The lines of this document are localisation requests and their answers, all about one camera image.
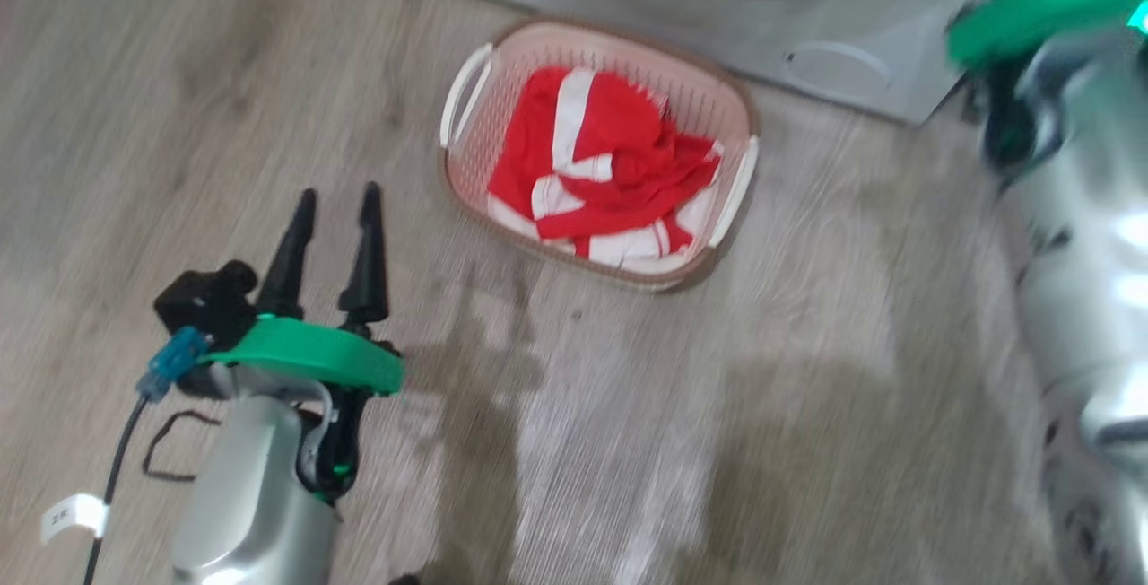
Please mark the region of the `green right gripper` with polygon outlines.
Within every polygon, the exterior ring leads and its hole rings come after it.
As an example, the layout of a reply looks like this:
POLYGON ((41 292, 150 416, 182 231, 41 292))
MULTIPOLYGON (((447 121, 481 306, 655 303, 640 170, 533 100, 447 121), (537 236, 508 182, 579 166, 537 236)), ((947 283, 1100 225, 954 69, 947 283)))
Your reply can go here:
POLYGON ((956 65, 993 65, 1057 34, 1116 21, 1145 32, 1145 0, 987 0, 951 25, 948 57, 956 65))

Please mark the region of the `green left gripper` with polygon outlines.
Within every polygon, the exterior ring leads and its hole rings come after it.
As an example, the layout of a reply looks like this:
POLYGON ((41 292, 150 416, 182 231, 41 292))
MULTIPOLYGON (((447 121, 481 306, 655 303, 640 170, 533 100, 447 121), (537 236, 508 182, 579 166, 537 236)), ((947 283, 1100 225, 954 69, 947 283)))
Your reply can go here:
POLYGON ((298 476, 311 493, 336 504, 352 490, 360 469, 362 413, 371 398, 398 392, 404 360, 385 341, 370 340, 369 325, 383 322, 390 312, 382 192, 374 181, 362 193, 360 242, 339 296, 344 330, 296 320, 304 317, 300 290, 317 208, 315 188, 300 193, 263 278, 256 311, 274 317, 259 317, 235 348, 201 356, 201 361, 259 375, 263 392, 284 401, 302 401, 302 389, 318 389, 324 413, 300 443, 298 476))

